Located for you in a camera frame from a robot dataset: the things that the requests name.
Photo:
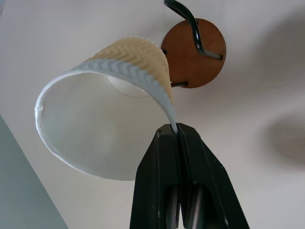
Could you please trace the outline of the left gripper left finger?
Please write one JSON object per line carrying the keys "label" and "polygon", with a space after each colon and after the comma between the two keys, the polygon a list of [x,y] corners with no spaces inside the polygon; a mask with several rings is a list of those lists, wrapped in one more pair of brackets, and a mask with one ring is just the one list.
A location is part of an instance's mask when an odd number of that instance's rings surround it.
{"label": "left gripper left finger", "polygon": [[130,229],[178,229],[178,136],[170,124],[156,130],[136,171]]}

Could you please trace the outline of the ribbed tan paper cup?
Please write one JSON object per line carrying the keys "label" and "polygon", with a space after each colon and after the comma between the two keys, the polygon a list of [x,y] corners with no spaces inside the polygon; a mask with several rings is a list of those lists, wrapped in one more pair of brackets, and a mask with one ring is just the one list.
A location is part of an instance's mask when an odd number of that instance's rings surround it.
{"label": "ribbed tan paper cup", "polygon": [[177,132],[167,59],[141,37],[117,40],[51,80],[34,113],[52,154],[78,171],[111,180],[135,179],[159,127]]}

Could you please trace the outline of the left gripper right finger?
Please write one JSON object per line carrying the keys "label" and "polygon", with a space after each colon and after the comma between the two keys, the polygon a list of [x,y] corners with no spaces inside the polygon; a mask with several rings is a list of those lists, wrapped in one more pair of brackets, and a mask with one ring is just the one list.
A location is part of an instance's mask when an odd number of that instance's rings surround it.
{"label": "left gripper right finger", "polygon": [[178,123],[185,229],[249,229],[230,178],[199,133]]}

